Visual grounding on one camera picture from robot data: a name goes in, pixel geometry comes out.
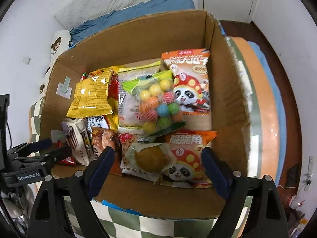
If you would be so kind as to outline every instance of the silver screw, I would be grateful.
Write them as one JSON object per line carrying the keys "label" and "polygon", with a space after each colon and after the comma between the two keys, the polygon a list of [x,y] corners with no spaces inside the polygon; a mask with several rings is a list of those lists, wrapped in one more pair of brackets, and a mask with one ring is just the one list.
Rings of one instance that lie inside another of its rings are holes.
{"label": "silver screw", "polygon": [[268,175],[264,176],[264,179],[267,180],[267,181],[272,181],[272,177],[268,176]]}
{"label": "silver screw", "polygon": [[44,180],[45,181],[50,181],[52,179],[52,176],[45,176]]}
{"label": "silver screw", "polygon": [[240,171],[234,171],[234,172],[233,172],[233,175],[234,175],[235,177],[240,177],[240,176],[242,175],[242,173],[241,173]]}
{"label": "silver screw", "polygon": [[75,176],[80,177],[80,176],[82,176],[83,174],[84,174],[84,172],[81,171],[81,170],[79,170],[79,171],[77,171],[77,172],[75,173]]}

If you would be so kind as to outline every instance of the yellow polka dot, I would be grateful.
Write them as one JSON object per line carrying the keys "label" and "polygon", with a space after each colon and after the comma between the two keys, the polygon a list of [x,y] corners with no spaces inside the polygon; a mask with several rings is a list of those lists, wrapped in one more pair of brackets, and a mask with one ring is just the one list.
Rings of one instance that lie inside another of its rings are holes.
{"label": "yellow polka dot", "polygon": [[189,86],[194,86],[195,85],[195,81],[193,79],[191,79],[189,82],[188,82],[188,85]]}
{"label": "yellow polka dot", "polygon": [[191,162],[193,162],[194,160],[195,160],[194,155],[188,155],[188,156],[186,157],[186,161],[187,161],[188,163],[191,163]]}

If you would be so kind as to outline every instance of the red logo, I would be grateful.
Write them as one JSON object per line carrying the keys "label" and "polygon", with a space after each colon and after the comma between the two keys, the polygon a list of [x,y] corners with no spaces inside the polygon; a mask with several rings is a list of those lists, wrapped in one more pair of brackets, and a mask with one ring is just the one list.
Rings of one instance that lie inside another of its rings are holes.
{"label": "red logo", "polygon": [[193,50],[185,50],[185,51],[181,50],[181,51],[179,51],[179,55],[190,55],[192,53],[193,53]]}

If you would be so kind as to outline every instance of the checkered tablecloth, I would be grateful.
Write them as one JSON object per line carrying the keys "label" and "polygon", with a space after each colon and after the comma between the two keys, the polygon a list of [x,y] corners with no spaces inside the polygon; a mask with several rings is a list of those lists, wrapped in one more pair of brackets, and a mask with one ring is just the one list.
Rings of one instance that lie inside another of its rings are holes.
{"label": "checkered tablecloth", "polygon": [[[82,235],[69,197],[65,205],[75,233]],[[248,215],[252,198],[247,197],[236,230],[237,237]],[[97,201],[91,204],[106,232],[113,238],[205,238],[217,219],[207,220],[165,220],[133,215],[102,205]]]}

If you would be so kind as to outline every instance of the orange stripe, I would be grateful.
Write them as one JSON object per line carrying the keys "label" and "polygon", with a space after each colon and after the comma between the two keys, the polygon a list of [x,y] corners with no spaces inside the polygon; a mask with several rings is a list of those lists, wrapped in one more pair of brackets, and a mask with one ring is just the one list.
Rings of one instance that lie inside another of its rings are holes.
{"label": "orange stripe", "polygon": [[270,175],[275,179],[279,159],[280,137],[273,91],[260,61],[248,42],[239,37],[233,37],[232,39],[247,64],[258,98],[262,124],[262,164],[260,177]]}

